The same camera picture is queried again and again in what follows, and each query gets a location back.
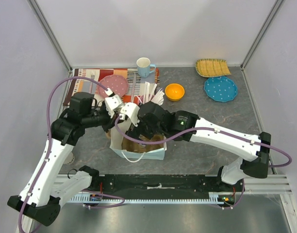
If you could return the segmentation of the brown cardboard cup carrier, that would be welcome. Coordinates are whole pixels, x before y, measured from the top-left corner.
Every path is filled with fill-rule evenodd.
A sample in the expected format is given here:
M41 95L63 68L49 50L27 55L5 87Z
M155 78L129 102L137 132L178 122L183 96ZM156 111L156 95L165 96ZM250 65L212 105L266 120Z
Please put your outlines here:
M163 147L164 147L163 144L144 145L144 144L135 143L135 142L130 141L126 138L123 138L123 140L122 140L122 150L126 150L129 152L144 153L144 152L149 152L149 151L153 151L153 150L158 150Z

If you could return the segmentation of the light blue paper bag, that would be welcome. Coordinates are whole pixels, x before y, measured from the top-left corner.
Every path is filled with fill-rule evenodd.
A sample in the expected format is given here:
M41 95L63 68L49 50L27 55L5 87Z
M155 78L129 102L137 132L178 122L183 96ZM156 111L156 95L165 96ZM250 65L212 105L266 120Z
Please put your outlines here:
M115 127L110 129L109 137L111 139L110 149L131 163L136 163L142 159L163 160L165 157L166 143L157 145L137 144L124 138Z

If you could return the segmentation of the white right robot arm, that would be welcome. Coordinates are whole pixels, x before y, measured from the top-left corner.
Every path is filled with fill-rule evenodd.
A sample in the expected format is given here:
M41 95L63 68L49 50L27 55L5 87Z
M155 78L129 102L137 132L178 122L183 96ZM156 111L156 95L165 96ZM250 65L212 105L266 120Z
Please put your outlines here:
M121 110L131 121L126 135L139 139L142 135L151 139L156 134L174 141L204 143L238 156L234 162L219 169L216 187L227 191L238 181L268 176L271 135L252 135L236 132L215 125L187 111L169 112L158 104L147 102L140 106L127 103Z

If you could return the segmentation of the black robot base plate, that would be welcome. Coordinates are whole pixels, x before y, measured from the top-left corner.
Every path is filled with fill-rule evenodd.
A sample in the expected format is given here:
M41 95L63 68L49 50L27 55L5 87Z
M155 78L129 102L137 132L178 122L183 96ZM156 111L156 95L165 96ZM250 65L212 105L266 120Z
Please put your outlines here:
M226 184L216 176L105 174L94 178L84 191L101 192L126 200L207 199L212 193L241 192L243 180Z

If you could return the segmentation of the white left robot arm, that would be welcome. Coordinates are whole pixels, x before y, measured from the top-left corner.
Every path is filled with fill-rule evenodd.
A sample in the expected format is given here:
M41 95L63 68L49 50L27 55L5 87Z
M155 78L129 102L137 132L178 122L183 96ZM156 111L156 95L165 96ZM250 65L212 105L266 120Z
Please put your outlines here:
M69 107L50 128L43 155L26 187L17 196L11 196L8 206L44 226L51 225L61 208L73 196L87 189L99 190L99 171L81 167L74 177L54 188L55 179L87 128L101 126L105 131L113 126L116 112L123 105L119 95L111 94L101 106L94 104L94 95L75 93Z

